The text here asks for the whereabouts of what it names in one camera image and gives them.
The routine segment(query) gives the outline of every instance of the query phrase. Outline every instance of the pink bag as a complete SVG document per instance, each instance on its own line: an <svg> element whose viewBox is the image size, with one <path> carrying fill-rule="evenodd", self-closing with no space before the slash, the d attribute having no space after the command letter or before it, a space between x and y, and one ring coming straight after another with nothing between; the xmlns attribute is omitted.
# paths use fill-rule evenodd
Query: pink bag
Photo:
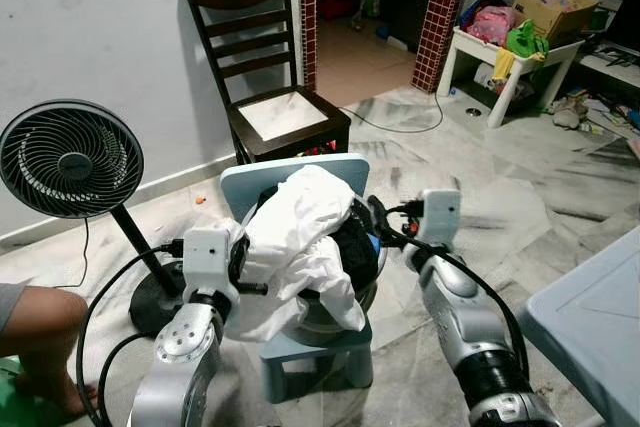
<svg viewBox="0 0 640 427"><path fill-rule="evenodd" d="M509 32L516 22L516 15L511 7L495 7L490 5L476 14L473 25L468 32L485 42L504 47Z"/></svg>

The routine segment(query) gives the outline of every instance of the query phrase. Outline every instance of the electric fan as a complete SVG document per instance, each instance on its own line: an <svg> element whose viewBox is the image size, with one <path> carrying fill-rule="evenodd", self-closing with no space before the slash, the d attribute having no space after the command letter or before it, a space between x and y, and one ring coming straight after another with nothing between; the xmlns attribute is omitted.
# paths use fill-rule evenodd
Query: electric fan
<svg viewBox="0 0 640 427"><path fill-rule="evenodd" d="M75 99L51 100L18 115L0 136L0 176L24 204L67 219L110 212L141 254L149 244L123 203L143 171L140 144L105 108ZM151 271L136 288L129 315L136 328L157 332L180 307L181 264L162 266L144 257Z"/></svg>

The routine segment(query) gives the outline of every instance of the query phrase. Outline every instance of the fan grille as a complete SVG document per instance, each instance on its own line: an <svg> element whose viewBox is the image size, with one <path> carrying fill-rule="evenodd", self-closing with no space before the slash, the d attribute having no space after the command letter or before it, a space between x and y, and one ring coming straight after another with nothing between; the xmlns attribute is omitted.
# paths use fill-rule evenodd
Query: fan grille
<svg viewBox="0 0 640 427"><path fill-rule="evenodd" d="M29 207L81 218L108 212L140 183L143 157L112 113L79 100L39 104L0 136L0 175Z"/></svg>

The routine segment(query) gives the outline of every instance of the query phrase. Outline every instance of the human foot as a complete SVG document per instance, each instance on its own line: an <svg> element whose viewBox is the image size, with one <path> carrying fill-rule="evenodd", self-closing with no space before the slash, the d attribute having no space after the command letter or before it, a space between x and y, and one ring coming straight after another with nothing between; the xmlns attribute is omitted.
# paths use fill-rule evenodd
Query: human foot
<svg viewBox="0 0 640 427"><path fill-rule="evenodd" d="M77 416L85 413L84 404L80 398L76 385L66 372L56 376L55 380L49 378L32 379L28 374L22 373L15 379L16 391L24 395L42 397L54 402L65 415ZM85 385L91 404L97 407L98 390L92 385Z"/></svg>

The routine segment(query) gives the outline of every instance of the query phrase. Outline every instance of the fan base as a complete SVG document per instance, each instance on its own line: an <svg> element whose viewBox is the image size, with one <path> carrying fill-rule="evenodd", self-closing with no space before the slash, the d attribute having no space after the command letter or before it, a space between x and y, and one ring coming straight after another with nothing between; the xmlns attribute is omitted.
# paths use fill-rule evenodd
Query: fan base
<svg viewBox="0 0 640 427"><path fill-rule="evenodd" d="M180 293L185 287L182 262L169 262L162 266L172 277ZM131 297L129 316L139 332L160 332L182 307L182 295L169 297L153 274L147 275Z"/></svg>

